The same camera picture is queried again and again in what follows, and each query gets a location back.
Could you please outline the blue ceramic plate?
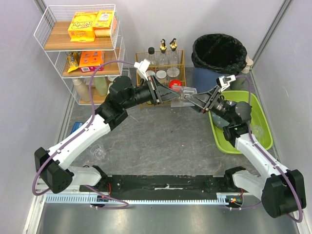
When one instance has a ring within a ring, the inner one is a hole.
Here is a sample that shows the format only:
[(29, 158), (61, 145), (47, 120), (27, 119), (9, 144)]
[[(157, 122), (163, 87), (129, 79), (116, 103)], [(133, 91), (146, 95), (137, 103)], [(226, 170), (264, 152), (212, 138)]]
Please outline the blue ceramic plate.
[(224, 127), (228, 126), (230, 123), (223, 119), (222, 117), (216, 115), (214, 112), (210, 112), (212, 117), (212, 122), (214, 126), (218, 129), (223, 130)]

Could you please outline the clear plastic cup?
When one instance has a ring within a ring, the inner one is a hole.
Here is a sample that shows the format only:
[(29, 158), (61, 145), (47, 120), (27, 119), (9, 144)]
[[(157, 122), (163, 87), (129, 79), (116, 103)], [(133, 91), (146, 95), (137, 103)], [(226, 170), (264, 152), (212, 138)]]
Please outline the clear plastic cup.
[(186, 99), (188, 95), (197, 94), (197, 89), (193, 87), (173, 85), (172, 90), (179, 93), (179, 97), (171, 100), (171, 107), (193, 107), (194, 104)]
[(98, 160), (102, 160), (106, 157), (106, 151), (104, 149), (103, 143), (99, 140), (93, 142), (87, 147), (86, 153), (89, 156), (94, 156)]

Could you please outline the tall clear jar silver lid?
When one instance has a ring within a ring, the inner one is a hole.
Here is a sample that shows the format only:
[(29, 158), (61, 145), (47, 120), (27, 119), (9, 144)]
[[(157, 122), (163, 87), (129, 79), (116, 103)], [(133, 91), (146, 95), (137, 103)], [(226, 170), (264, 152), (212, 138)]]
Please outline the tall clear jar silver lid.
[(167, 80), (180, 80), (180, 70), (177, 67), (170, 67), (167, 71)]

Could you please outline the glass oil bottle gold spout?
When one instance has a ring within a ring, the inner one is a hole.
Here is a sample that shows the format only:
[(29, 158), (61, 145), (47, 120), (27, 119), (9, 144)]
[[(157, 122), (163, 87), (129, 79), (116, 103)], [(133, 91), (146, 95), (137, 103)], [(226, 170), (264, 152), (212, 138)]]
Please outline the glass oil bottle gold spout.
[(180, 59), (177, 51), (176, 38), (173, 38), (172, 41), (170, 42), (170, 49), (171, 53), (169, 56), (169, 65), (170, 67), (178, 67), (178, 65), (180, 65)]

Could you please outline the white lid spice jar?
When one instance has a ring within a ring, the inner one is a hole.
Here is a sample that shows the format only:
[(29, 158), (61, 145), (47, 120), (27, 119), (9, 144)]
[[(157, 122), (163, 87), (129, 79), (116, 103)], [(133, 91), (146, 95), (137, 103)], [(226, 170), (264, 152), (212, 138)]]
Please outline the white lid spice jar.
[(155, 72), (152, 70), (147, 71), (146, 75), (147, 75), (147, 77), (155, 77), (156, 76)]

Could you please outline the red lid sauce jar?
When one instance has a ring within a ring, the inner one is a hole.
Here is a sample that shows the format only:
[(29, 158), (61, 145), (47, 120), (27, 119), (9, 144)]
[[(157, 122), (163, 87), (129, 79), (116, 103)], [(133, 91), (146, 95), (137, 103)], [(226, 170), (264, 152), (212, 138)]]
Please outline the red lid sauce jar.
[(174, 91), (179, 91), (180, 90), (180, 87), (182, 87), (183, 84), (180, 80), (177, 80), (177, 79), (174, 79), (174, 80), (171, 80), (169, 82), (169, 88), (174, 90)]

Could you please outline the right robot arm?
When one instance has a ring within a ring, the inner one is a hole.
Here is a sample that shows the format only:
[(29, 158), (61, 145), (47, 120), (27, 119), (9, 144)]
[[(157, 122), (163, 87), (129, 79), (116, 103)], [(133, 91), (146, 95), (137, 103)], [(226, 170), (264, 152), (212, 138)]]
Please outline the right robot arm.
[(231, 169), (228, 172), (230, 183), (259, 199), (272, 218), (298, 212), (298, 218), (292, 217), (292, 220), (302, 222), (306, 208), (304, 177), (299, 170), (290, 170), (281, 164), (256, 140), (250, 127), (250, 103), (229, 104), (219, 89), (187, 95), (186, 99), (198, 112), (212, 111), (226, 120), (229, 124), (223, 127), (224, 138), (260, 173), (254, 176), (245, 169)]

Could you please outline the silver lid spice jar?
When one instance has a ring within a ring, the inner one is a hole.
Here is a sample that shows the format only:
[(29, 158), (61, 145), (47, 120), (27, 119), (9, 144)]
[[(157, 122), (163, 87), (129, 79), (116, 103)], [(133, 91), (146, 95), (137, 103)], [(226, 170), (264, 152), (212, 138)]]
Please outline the silver lid spice jar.
[(164, 70), (158, 70), (156, 72), (156, 78), (158, 79), (158, 81), (161, 83), (161, 84), (166, 84), (167, 83), (167, 73), (166, 71)]

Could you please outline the clear glass cup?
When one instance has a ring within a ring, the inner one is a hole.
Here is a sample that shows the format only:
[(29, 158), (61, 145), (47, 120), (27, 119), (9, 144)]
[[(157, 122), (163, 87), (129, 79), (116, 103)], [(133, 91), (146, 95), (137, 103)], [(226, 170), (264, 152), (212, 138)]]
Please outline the clear glass cup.
[(252, 125), (251, 126), (251, 132), (254, 135), (254, 137), (257, 139), (257, 141), (261, 141), (264, 136), (264, 130), (259, 125)]

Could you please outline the dark soy sauce bottle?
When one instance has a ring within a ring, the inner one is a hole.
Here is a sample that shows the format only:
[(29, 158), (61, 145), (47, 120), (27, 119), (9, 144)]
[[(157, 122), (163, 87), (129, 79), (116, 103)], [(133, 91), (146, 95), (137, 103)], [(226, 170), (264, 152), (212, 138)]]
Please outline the dark soy sauce bottle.
[(157, 60), (155, 57), (155, 49), (153, 47), (148, 48), (148, 58), (147, 60), (150, 62), (150, 66), (157, 66)]

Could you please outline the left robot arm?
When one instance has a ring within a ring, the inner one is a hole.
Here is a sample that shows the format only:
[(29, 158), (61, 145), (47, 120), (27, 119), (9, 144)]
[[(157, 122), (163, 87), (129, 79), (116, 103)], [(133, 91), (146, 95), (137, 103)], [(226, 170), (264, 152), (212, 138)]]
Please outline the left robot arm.
[(72, 162), (96, 140), (120, 125), (128, 116), (128, 108), (148, 101), (159, 104), (179, 97), (178, 92), (154, 77), (148, 77), (145, 85), (133, 86), (129, 77), (119, 76), (109, 91), (105, 101), (98, 108), (92, 108), (91, 117), (78, 130), (48, 150), (40, 147), (35, 151), (34, 195), (39, 195), (36, 192), (39, 178), (55, 194), (70, 185), (98, 186), (106, 176), (100, 167), (73, 167)]

